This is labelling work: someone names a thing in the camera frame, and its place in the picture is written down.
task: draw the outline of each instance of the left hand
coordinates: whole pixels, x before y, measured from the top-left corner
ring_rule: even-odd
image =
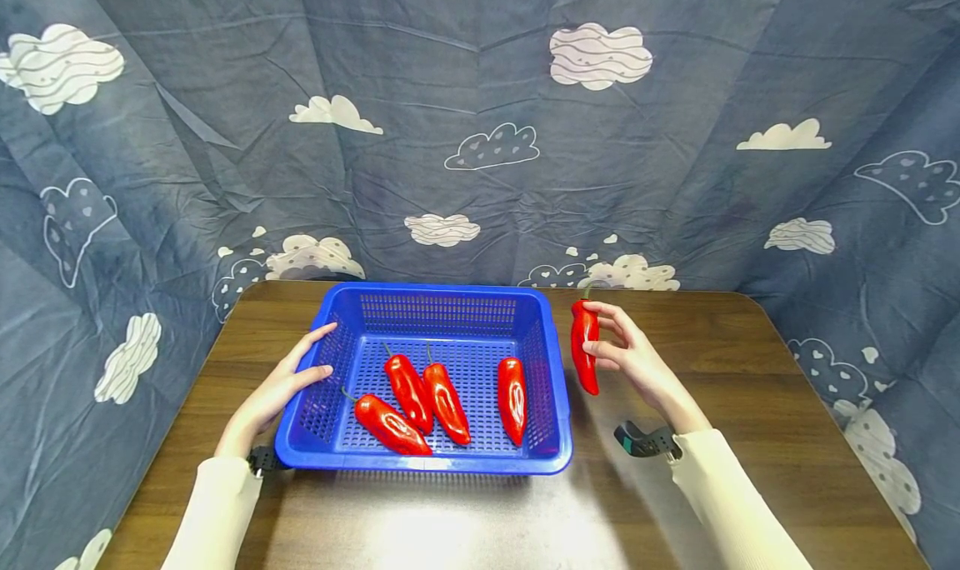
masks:
[[[310,367],[297,372],[297,365],[311,345],[336,327],[335,322],[321,326],[304,335],[294,345],[290,353],[280,360],[266,380],[257,387],[257,391],[251,393],[230,418],[227,428],[223,429],[214,456],[246,458],[253,447],[253,439],[270,426],[294,395],[333,373],[333,368],[329,366]]]

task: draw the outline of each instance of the hand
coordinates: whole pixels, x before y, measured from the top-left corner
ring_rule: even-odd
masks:
[[[646,404],[680,435],[712,428],[693,396],[626,312],[601,301],[588,301],[583,306],[598,313],[600,328],[613,332],[619,341],[583,344],[583,351],[596,357],[598,368],[626,374]]]
[[[266,380],[261,382],[257,391],[251,393],[230,418],[214,456],[245,458],[253,447],[253,439],[270,426],[294,395],[333,373],[333,368],[329,366],[310,367],[297,372],[297,365],[311,345],[336,327],[335,322],[321,326],[304,335],[294,345]]]

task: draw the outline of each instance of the denim fabric backdrop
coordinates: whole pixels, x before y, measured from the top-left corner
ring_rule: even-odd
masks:
[[[958,568],[958,39],[960,0],[0,0],[0,568],[93,568],[240,294],[333,275],[750,294]]]

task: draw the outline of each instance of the blue plastic basket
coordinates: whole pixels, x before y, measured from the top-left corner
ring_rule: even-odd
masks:
[[[339,323],[303,356],[297,371],[333,366],[327,380],[305,388],[286,407],[274,447],[291,468],[428,470],[486,474],[555,474],[570,463],[570,407],[557,329],[539,292],[517,287],[451,287],[345,283],[330,288],[313,328]],[[434,455],[400,456],[353,416],[355,398],[373,393],[395,408],[383,370],[389,345],[417,370],[426,344],[443,363],[467,413],[472,442],[457,445],[435,421],[426,437]],[[527,382],[527,431],[517,448],[497,405],[497,368],[514,356]]]

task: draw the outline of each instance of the red chili pepper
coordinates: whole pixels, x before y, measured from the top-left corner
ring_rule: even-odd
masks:
[[[577,376],[580,377],[580,386],[583,391],[596,395],[600,393],[598,385],[598,370],[594,356],[583,351],[583,343],[587,341],[597,341],[600,338],[600,322],[596,312],[590,312],[583,308],[583,304],[589,301],[590,287],[587,285],[587,291],[583,293],[583,298],[573,304],[570,308],[573,311],[573,325],[570,326],[570,355],[573,356],[573,366],[577,369]]]
[[[404,456],[433,455],[430,445],[426,444],[414,425],[377,395],[368,393],[355,400],[353,416],[387,449]]]
[[[467,414],[460,405],[460,395],[450,382],[450,375],[442,363],[434,363],[430,355],[430,345],[426,347],[430,366],[423,370],[423,382],[430,394],[433,411],[447,435],[458,445],[470,444],[470,428]]]
[[[390,353],[390,347],[387,347],[387,353]],[[430,396],[423,380],[414,369],[414,364],[410,363],[405,355],[391,355],[383,364],[383,371],[390,379],[393,395],[396,396],[403,413],[407,414],[411,423],[424,435],[429,435],[433,430],[433,407],[430,406]]]
[[[497,368],[497,404],[503,429],[519,448],[527,428],[527,381],[516,357],[505,357]]]

